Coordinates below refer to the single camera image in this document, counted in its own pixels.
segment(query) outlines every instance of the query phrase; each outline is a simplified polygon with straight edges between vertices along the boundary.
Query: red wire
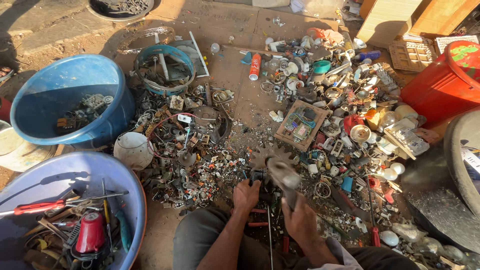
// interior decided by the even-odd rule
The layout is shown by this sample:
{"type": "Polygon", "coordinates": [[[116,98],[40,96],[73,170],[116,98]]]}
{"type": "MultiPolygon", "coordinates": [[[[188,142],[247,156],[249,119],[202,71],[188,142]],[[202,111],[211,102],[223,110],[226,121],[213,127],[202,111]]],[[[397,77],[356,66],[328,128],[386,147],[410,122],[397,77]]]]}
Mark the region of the red wire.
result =
{"type": "Polygon", "coordinates": [[[172,116],[169,116],[169,117],[163,119],[163,120],[160,121],[158,124],[156,124],[156,126],[152,129],[152,132],[150,132],[150,134],[149,134],[148,137],[147,137],[147,146],[148,146],[148,148],[150,148],[150,149],[152,150],[153,154],[156,155],[156,156],[159,157],[159,158],[168,159],[168,158],[159,156],[159,155],[150,147],[150,136],[152,135],[153,130],[155,130],[161,123],[163,123],[163,122],[165,122],[166,120],[168,120],[168,119],[170,119],[170,118],[172,118],[172,117],[174,117],[174,116],[177,116],[177,115],[179,115],[179,114],[187,114],[187,115],[191,115],[191,116],[193,116],[193,117],[197,117],[197,116],[195,116],[194,114],[187,113],[187,112],[181,112],[181,113],[174,114],[174,115],[172,115],[172,116]]]}

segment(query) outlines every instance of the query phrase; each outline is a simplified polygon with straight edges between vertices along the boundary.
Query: man's arm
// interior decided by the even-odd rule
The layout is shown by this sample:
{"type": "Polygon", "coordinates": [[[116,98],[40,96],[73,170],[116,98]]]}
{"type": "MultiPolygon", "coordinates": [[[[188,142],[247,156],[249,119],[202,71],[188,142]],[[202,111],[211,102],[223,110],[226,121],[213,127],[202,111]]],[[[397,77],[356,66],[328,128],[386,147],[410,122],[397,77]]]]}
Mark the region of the man's arm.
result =
{"type": "Polygon", "coordinates": [[[243,228],[250,211],[258,202],[260,181],[253,182],[245,179],[233,189],[233,204],[235,206],[230,220],[220,233],[215,243],[210,247],[197,270],[237,269],[240,241],[243,237],[243,228]]]}
{"type": "Polygon", "coordinates": [[[321,267],[326,263],[339,264],[325,240],[317,233],[315,211],[308,206],[303,195],[297,194],[293,212],[287,200],[282,198],[282,211],[288,234],[297,241],[314,267],[321,267]]]}

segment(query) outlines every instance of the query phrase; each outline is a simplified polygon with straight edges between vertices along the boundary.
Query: blue plastic tub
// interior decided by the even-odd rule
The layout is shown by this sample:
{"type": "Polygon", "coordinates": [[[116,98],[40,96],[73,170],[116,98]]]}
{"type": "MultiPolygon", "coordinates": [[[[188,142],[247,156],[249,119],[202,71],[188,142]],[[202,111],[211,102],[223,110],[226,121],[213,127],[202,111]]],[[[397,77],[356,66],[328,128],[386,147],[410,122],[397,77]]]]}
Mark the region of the blue plastic tub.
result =
{"type": "MultiPolygon", "coordinates": [[[[102,177],[107,190],[130,193],[121,196],[122,208],[130,226],[132,246],[128,253],[114,253],[109,270],[128,270],[135,261],[145,233],[146,200],[135,174],[113,156],[80,151],[46,160],[22,173],[0,192],[0,211],[20,204],[59,199],[71,189],[82,196],[102,195],[102,177]]],[[[35,228],[37,214],[11,215],[0,218],[0,269],[32,270],[23,261],[26,238],[21,236],[35,228]]]]}
{"type": "Polygon", "coordinates": [[[31,143],[86,149],[114,141],[134,112],[133,96],[120,67],[101,55],[80,54],[56,61],[33,75],[13,100],[10,119],[18,135],[31,143]],[[84,128],[58,136],[57,119],[74,109],[85,95],[92,94],[114,99],[84,128]]]}

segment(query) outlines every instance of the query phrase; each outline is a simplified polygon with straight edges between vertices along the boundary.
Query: teal tool handle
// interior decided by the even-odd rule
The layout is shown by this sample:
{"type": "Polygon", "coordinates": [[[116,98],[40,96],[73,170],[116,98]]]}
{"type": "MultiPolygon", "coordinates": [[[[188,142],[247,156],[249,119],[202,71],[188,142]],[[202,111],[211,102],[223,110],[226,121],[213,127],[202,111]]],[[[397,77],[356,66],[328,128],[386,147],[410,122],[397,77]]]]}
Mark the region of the teal tool handle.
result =
{"type": "Polygon", "coordinates": [[[130,228],[128,227],[127,220],[121,210],[117,211],[115,217],[120,221],[120,235],[121,235],[121,243],[123,245],[123,249],[126,253],[130,249],[132,245],[132,236],[130,235],[130,228]]]}

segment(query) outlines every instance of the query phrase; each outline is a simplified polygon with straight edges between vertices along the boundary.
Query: red screwdriver handle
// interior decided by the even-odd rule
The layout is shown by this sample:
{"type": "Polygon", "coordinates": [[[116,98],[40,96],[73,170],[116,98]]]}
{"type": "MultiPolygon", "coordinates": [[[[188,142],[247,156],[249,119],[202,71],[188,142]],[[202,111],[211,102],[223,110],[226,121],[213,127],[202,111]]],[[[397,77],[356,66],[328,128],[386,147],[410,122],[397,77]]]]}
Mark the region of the red screwdriver handle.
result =
{"type": "Polygon", "coordinates": [[[60,199],[56,202],[43,202],[43,203],[34,203],[19,205],[13,210],[15,215],[21,215],[25,213],[38,213],[45,212],[50,209],[65,207],[65,200],[60,199]]]}
{"type": "Polygon", "coordinates": [[[380,237],[378,236],[377,227],[372,227],[372,245],[380,247],[380,237]]]}

